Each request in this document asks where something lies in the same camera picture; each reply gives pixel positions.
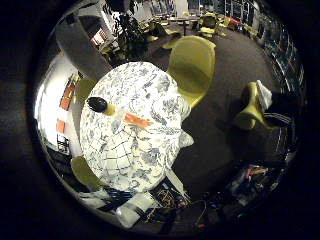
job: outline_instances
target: desk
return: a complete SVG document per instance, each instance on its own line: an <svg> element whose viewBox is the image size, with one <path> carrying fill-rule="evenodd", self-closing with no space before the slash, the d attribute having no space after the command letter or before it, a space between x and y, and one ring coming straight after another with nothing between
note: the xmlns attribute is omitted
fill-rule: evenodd
<svg viewBox="0 0 320 240"><path fill-rule="evenodd" d="M193 144L181 129L191 108L170 75L148 62L123 64L105 75L89 97L150 119L146 128L90 110L81 114L80 144L94 174L120 191L153 189L166 176L180 148Z"/></svg>
<svg viewBox="0 0 320 240"><path fill-rule="evenodd" d="M186 16L186 17L170 17L168 19L169 21L172 22L183 22L183 35L186 36L187 34L187 21L192 21L192 20L199 20L199 17L197 16Z"/></svg>

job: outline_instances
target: red object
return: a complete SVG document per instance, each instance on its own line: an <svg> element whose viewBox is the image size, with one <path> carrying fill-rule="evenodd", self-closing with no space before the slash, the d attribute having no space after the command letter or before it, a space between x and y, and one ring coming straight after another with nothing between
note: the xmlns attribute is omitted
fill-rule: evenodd
<svg viewBox="0 0 320 240"><path fill-rule="evenodd" d="M140 127L147 127L150 125L150 122L147 119L143 119L143 118L138 117L132 113L126 113L124 120L129 123L136 124Z"/></svg>
<svg viewBox="0 0 320 240"><path fill-rule="evenodd" d="M74 89L75 85L73 83L65 88L59 107L68 111Z"/></svg>
<svg viewBox="0 0 320 240"><path fill-rule="evenodd" d="M57 120L57 125L56 125L56 130L57 132L63 133L64 132L64 127L65 127L65 122L58 119Z"/></svg>

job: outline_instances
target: round table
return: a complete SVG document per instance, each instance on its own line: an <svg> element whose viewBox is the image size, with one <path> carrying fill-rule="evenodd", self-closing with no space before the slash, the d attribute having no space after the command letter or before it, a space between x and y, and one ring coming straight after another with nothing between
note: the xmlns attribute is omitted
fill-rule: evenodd
<svg viewBox="0 0 320 240"><path fill-rule="evenodd" d="M106 74L89 97L149 119L141 128L84 105L80 144L93 173L110 187L133 194L156 187L182 147L193 144L181 129L190 114L170 75L148 62L123 64Z"/></svg>

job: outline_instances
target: white object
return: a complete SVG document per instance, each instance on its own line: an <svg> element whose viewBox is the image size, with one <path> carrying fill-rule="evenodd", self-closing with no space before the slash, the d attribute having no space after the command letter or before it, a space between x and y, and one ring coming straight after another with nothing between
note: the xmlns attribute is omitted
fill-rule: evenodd
<svg viewBox="0 0 320 240"><path fill-rule="evenodd" d="M266 88L260 80L257 80L258 98L262 108L262 112L267 110L272 104L272 93Z"/></svg>
<svg viewBox="0 0 320 240"><path fill-rule="evenodd" d="M133 193L153 189L165 178L180 148L193 144L181 129L188 102L177 83L148 62L123 64L106 74L89 97L101 97L117 109L149 119L145 128L107 116L85 104L80 144L93 173L110 187Z"/></svg>
<svg viewBox="0 0 320 240"><path fill-rule="evenodd" d="M122 226L131 228L154 203L149 192L138 193L117 208L116 216Z"/></svg>

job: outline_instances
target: cable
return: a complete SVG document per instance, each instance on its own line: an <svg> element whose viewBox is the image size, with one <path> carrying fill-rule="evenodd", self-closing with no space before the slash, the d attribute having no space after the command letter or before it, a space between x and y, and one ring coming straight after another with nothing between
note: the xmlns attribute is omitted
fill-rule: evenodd
<svg viewBox="0 0 320 240"><path fill-rule="evenodd" d="M200 214L200 216L198 217L198 219L197 219L197 221L195 221L195 225L197 225L198 223L199 223L199 221L200 221L200 219L202 218L202 216L203 216L203 214L205 213L205 211L207 210L207 202L206 201L204 201L204 200L198 200L198 201L196 201L196 202L203 202L204 203L204 209L203 209L203 211L202 211L202 213Z"/></svg>

